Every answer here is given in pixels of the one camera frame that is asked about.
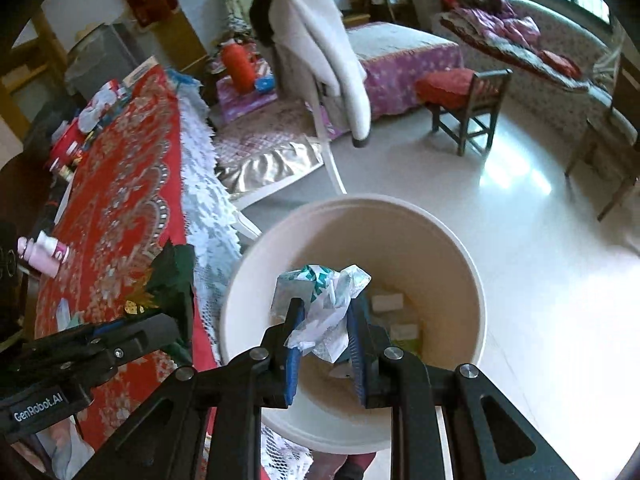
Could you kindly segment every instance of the floor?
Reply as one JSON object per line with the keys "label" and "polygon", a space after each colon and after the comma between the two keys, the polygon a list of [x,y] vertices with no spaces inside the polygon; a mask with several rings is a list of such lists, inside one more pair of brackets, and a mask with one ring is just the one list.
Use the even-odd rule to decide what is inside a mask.
{"label": "floor", "polygon": [[[364,149],[335,141],[346,189],[402,198],[455,232],[484,285],[482,371],[579,478],[615,478],[640,441],[640,213],[616,208],[598,224],[614,183],[584,164],[567,183],[569,147],[516,103],[486,161],[457,157],[429,127],[423,109],[376,122]],[[321,169],[244,213],[266,230],[332,195]],[[388,469],[381,452],[366,479]]]}

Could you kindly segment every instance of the bottle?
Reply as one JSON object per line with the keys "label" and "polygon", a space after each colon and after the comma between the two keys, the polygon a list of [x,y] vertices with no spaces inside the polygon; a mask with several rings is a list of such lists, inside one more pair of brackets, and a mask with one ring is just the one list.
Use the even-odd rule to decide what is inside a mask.
{"label": "bottle", "polygon": [[36,243],[43,247],[49,256],[52,256],[61,264],[65,263],[69,257],[69,247],[57,238],[48,236],[44,231],[40,231]]}
{"label": "bottle", "polygon": [[249,94],[255,89],[255,66],[242,45],[230,40],[222,47],[220,59],[231,76],[239,94]]}
{"label": "bottle", "polygon": [[50,278],[55,278],[60,268],[59,261],[49,256],[45,248],[34,242],[33,238],[18,238],[18,256]]}

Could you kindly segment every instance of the floral sofa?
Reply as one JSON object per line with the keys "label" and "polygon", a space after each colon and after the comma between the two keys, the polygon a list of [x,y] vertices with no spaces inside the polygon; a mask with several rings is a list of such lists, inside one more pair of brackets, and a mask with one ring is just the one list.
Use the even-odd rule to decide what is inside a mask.
{"label": "floral sofa", "polygon": [[485,72],[513,70],[509,95],[559,130],[569,142],[575,142],[584,131],[587,114],[594,106],[605,109],[607,95],[589,82],[594,62],[606,52],[606,45],[572,20],[529,0],[507,0],[518,16],[531,16],[541,33],[541,47],[569,57],[582,70],[583,81],[562,85],[542,78],[521,66],[496,59],[476,49],[447,28],[447,13],[433,20],[438,36],[460,44],[465,66]]}

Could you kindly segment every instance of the wooden stool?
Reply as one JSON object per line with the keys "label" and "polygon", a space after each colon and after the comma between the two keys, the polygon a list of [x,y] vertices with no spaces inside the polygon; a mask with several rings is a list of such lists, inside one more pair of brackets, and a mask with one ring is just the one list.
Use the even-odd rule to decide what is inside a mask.
{"label": "wooden stool", "polygon": [[[511,70],[476,73],[468,68],[454,68],[445,72],[432,72],[415,83],[418,98],[433,114],[431,131],[442,128],[458,143],[458,155],[465,154],[468,141],[478,152],[485,154],[494,143],[495,125],[506,94]],[[460,123],[458,134],[440,121],[442,113],[451,114]],[[490,114],[489,126],[478,117]],[[475,121],[481,128],[469,133],[469,121]],[[486,145],[482,149],[474,138],[487,134]]]}

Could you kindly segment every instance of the white cloth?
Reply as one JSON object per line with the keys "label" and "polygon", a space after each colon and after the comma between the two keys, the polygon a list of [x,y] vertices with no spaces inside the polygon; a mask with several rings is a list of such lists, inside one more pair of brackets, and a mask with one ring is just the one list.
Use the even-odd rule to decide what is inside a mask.
{"label": "white cloth", "polygon": [[261,48],[278,91],[288,98],[319,100],[337,129],[364,140],[371,126],[366,72],[354,53],[334,0],[272,0],[274,47]]}

